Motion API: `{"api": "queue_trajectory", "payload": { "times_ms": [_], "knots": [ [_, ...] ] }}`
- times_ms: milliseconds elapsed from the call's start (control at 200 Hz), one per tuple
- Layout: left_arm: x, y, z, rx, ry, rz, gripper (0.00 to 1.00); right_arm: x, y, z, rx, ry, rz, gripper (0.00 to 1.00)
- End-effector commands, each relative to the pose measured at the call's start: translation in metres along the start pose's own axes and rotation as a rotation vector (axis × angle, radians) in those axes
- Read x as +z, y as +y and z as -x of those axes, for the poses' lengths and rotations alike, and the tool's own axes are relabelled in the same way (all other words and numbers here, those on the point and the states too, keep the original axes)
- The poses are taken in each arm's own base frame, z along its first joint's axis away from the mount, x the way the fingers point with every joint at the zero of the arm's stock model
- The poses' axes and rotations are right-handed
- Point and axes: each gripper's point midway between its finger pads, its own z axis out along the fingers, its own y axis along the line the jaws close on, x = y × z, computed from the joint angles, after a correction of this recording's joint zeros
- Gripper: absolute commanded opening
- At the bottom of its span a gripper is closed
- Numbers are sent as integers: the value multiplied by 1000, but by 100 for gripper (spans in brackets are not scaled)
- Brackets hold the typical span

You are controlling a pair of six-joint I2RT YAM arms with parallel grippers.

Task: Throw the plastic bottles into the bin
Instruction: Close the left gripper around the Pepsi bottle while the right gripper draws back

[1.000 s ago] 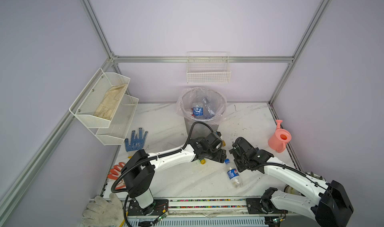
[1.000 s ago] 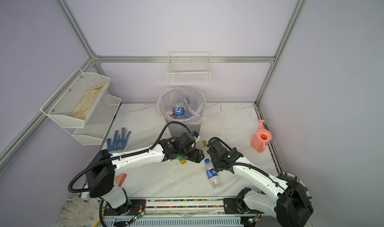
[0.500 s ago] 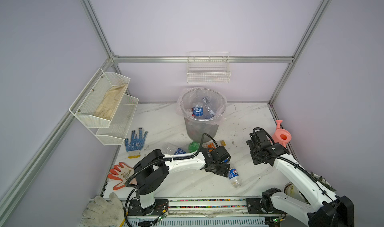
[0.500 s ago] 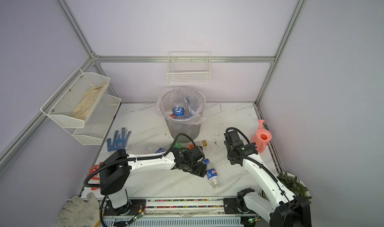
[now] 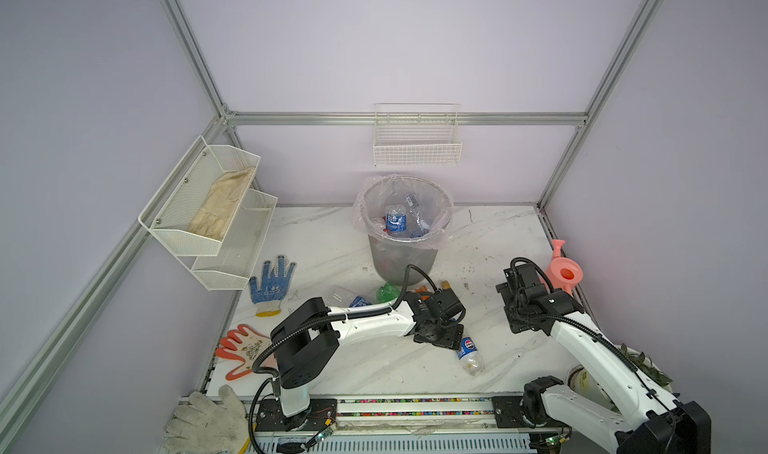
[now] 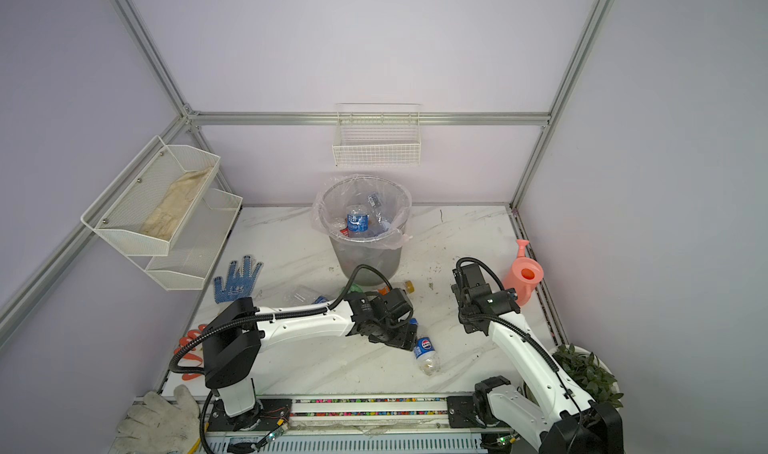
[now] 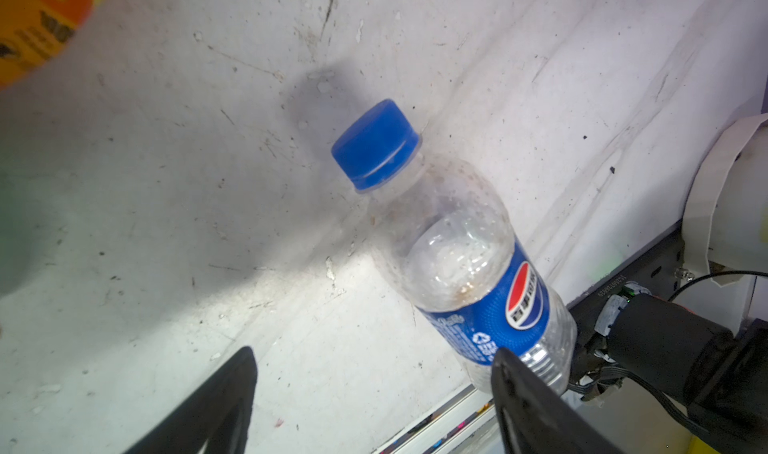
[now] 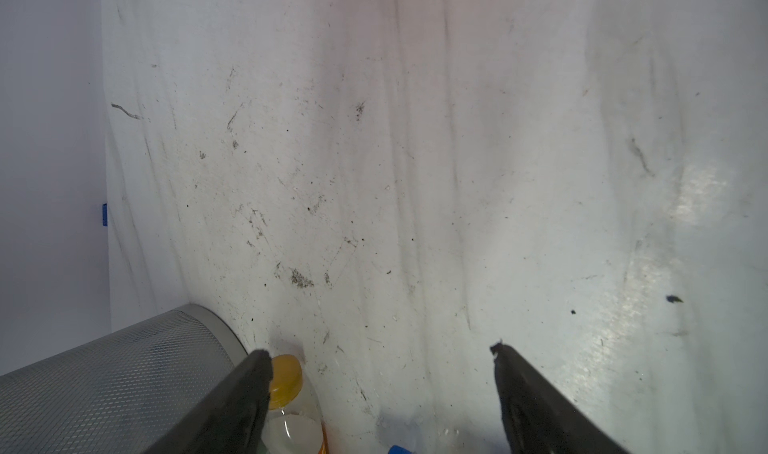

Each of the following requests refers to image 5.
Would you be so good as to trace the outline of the pepsi label plastic bottle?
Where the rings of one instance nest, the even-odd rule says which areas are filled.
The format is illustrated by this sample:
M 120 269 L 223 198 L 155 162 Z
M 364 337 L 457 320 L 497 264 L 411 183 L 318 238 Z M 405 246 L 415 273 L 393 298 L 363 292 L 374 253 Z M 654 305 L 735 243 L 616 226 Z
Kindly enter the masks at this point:
M 457 358 L 461 367 L 471 376 L 482 373 L 485 369 L 484 359 L 471 337 L 461 339 Z

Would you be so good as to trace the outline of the white cap clear bottle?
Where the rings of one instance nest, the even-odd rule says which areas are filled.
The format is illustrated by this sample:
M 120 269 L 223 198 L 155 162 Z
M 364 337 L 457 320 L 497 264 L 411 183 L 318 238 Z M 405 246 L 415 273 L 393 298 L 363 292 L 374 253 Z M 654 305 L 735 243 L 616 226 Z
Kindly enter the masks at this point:
M 410 219 L 407 221 L 410 236 L 412 238 L 420 238 L 427 235 L 431 227 L 424 217 L 424 210 L 418 197 L 415 193 L 412 193 L 405 197 L 405 201 L 410 215 Z

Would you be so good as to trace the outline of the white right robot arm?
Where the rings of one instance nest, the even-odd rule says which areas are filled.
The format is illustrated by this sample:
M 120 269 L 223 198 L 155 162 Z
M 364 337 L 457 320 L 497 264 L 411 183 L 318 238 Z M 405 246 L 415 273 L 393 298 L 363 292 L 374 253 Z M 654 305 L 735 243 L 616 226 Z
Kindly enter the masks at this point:
M 554 377 L 524 387 L 520 409 L 532 426 L 566 424 L 611 453 L 709 453 L 712 421 L 696 402 L 681 402 L 605 337 L 570 294 L 533 261 L 517 257 L 496 290 L 510 329 L 540 331 L 565 348 L 614 404 L 608 409 Z

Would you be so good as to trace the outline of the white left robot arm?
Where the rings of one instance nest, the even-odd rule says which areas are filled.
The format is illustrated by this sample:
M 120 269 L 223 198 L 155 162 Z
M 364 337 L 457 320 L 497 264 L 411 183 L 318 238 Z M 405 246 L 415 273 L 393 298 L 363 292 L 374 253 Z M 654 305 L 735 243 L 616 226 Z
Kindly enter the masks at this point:
M 457 351 L 466 308 L 451 289 L 405 291 L 390 302 L 337 308 L 311 298 L 270 333 L 280 409 L 286 418 L 309 412 L 309 384 L 347 344 L 410 337 L 417 344 Z

